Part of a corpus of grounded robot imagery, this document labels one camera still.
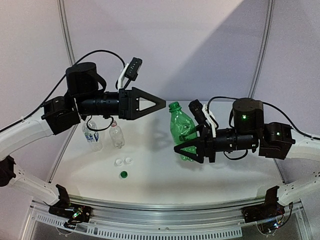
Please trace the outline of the green plastic bottle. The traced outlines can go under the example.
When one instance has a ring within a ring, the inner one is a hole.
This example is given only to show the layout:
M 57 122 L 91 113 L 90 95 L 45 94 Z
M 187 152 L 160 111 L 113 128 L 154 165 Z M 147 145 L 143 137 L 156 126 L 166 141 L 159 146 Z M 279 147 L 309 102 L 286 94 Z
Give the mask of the green plastic bottle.
M 170 133 L 175 145 L 177 146 L 197 138 L 194 121 L 182 111 L 179 102 L 170 103 L 168 108 L 170 112 Z

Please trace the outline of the crushed clear bottle red label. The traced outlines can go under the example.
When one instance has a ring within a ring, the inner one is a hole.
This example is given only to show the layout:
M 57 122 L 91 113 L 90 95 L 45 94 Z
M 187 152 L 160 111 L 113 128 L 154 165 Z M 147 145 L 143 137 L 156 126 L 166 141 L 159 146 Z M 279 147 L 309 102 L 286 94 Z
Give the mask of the crushed clear bottle red label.
M 121 149 L 125 145 L 124 134 L 115 120 L 111 123 L 109 135 L 115 148 Z

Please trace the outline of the clear labelled water bottle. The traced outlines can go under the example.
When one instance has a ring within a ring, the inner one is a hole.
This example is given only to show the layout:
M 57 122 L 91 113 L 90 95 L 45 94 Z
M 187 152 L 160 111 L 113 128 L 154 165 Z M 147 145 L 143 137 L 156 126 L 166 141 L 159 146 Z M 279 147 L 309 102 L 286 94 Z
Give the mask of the clear labelled water bottle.
M 93 120 L 88 120 L 82 125 L 84 137 L 93 152 L 98 152 L 103 149 L 99 132 L 94 131 L 97 129 L 98 127 Z

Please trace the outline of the white bottle cap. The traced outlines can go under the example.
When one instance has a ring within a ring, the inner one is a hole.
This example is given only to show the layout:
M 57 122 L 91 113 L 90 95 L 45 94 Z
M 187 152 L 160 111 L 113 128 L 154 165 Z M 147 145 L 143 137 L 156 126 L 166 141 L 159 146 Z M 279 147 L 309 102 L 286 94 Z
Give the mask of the white bottle cap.
M 120 158 L 117 158 L 117 159 L 114 161 L 114 165 L 115 165 L 116 167 L 120 167 L 120 166 L 122 166 L 123 164 L 124 164 L 124 162 L 123 162 L 123 160 L 120 159 Z
M 125 163 L 126 165 L 130 165 L 130 164 L 133 163 L 133 159 L 132 159 L 131 157 L 126 157 L 126 158 L 124 159 L 124 163 Z

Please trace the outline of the green bottle cap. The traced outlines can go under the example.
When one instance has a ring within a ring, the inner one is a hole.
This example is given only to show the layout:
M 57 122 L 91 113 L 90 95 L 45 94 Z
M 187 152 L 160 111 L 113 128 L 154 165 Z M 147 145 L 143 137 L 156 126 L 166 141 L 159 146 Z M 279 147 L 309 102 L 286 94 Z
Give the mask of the green bottle cap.
M 127 177 L 128 177 L 128 172 L 127 172 L 127 171 L 121 171 L 121 172 L 120 172 L 120 177 L 121 177 L 122 179 L 127 178 Z

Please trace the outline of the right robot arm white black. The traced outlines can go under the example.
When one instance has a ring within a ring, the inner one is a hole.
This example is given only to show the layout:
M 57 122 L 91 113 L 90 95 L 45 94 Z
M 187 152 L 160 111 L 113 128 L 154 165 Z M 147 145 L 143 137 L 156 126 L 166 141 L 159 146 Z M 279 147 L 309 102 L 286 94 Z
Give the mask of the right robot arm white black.
M 229 128 L 220 129 L 209 104 L 194 100 L 189 104 L 199 136 L 174 147 L 174 151 L 200 164 L 213 163 L 217 152 L 258 151 L 271 159 L 320 159 L 320 137 L 300 131 L 291 121 L 264 122 L 265 102 L 236 98 L 229 115 Z

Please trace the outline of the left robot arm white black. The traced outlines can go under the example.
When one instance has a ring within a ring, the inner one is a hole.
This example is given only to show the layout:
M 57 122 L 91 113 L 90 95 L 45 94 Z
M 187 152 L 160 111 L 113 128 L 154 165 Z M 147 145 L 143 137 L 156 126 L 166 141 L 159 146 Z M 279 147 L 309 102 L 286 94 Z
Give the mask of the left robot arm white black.
M 131 121 L 163 109 L 166 101 L 136 87 L 106 91 L 107 83 L 93 62 L 69 67 L 65 77 L 64 96 L 46 101 L 31 116 L 0 133 L 0 185 L 40 199 L 63 217 L 70 217 L 75 210 L 66 188 L 26 173 L 10 155 L 30 143 L 66 131 L 88 116 L 117 116 Z

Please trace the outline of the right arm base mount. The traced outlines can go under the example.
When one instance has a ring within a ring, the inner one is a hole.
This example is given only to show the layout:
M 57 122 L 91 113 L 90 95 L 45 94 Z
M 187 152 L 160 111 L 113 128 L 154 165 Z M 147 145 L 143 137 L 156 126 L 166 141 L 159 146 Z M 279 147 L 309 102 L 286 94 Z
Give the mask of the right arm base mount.
M 293 206 L 294 203 L 290 202 L 290 212 L 288 217 L 285 217 L 285 207 L 275 199 L 268 199 L 261 204 L 243 207 L 241 213 L 246 224 L 256 222 L 257 230 L 262 235 L 270 236 L 286 225 L 291 218 Z

